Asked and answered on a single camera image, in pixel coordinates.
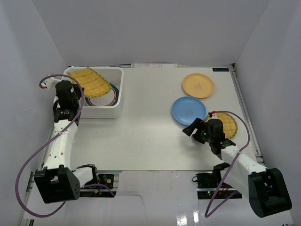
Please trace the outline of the light blue plate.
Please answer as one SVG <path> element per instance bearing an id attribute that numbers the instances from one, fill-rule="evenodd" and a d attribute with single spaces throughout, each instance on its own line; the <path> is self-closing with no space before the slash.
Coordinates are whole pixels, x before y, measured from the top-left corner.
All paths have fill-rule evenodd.
<path id="1" fill-rule="evenodd" d="M 172 116 L 181 125 L 189 126 L 196 118 L 204 120 L 207 115 L 205 105 L 194 97 L 181 97 L 172 105 Z"/>

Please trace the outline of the green rimmed white plate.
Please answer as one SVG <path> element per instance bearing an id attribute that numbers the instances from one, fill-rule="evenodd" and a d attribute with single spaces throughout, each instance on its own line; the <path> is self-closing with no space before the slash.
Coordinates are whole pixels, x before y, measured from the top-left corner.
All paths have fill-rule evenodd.
<path id="1" fill-rule="evenodd" d="M 86 106 L 114 106 L 119 97 L 119 89 L 111 84 L 111 91 L 101 97 L 85 97 Z"/>

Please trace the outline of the bamboo pattern round plate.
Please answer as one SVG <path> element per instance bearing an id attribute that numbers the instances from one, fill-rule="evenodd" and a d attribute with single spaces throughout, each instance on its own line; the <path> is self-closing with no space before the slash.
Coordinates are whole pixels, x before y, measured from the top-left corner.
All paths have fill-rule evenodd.
<path id="1" fill-rule="evenodd" d="M 223 123 L 223 132 L 227 139 L 232 139 L 238 131 L 238 126 L 236 120 L 226 112 L 216 113 L 218 119 Z"/>

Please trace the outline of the yellow round plate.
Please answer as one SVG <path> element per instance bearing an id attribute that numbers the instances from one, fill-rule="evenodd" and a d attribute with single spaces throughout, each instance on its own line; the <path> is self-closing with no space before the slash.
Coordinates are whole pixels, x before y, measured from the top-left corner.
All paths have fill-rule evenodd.
<path id="1" fill-rule="evenodd" d="M 192 73 L 183 79 L 182 88 L 188 95 L 203 99 L 213 94 L 214 82 L 204 74 Z"/>

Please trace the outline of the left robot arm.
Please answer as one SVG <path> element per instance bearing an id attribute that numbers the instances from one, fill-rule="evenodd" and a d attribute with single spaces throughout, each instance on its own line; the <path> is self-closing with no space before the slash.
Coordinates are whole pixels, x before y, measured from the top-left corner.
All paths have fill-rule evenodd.
<path id="1" fill-rule="evenodd" d="M 85 185 L 94 188 L 99 184 L 95 165 L 71 168 L 71 149 L 82 109 L 80 86 L 53 77 L 43 81 L 41 86 L 55 89 L 54 130 L 48 156 L 43 168 L 36 170 L 34 181 L 44 203 L 76 200 Z"/>

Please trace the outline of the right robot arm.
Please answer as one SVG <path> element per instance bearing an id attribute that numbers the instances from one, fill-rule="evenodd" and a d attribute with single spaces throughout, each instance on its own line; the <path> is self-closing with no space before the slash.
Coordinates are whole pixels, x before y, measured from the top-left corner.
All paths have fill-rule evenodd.
<path id="1" fill-rule="evenodd" d="M 225 137 L 218 118 L 203 121 L 196 118 L 183 133 L 199 143 L 208 143 L 214 155 L 223 162 L 214 166 L 212 181 L 219 190 L 226 184 L 247 198 L 256 216 L 264 218 L 292 208 L 285 180 L 277 168 L 267 168 L 242 152 Z"/>

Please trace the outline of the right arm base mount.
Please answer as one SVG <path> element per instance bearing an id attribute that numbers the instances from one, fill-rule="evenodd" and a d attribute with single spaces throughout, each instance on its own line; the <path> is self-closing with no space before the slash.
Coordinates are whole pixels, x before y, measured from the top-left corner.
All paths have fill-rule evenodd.
<path id="1" fill-rule="evenodd" d="M 197 185 L 198 200 L 210 200 L 219 184 L 212 171 L 197 172 L 191 180 Z M 235 192 L 233 187 L 223 183 L 215 199 L 224 200 L 233 192 Z"/>

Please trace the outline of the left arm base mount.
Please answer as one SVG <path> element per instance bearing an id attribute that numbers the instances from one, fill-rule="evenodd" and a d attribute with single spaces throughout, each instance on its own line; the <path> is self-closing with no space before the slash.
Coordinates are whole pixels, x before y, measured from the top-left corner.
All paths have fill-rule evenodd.
<path id="1" fill-rule="evenodd" d="M 95 182 L 81 188 L 82 198 L 114 198 L 119 186 L 119 174 L 98 174 Z"/>

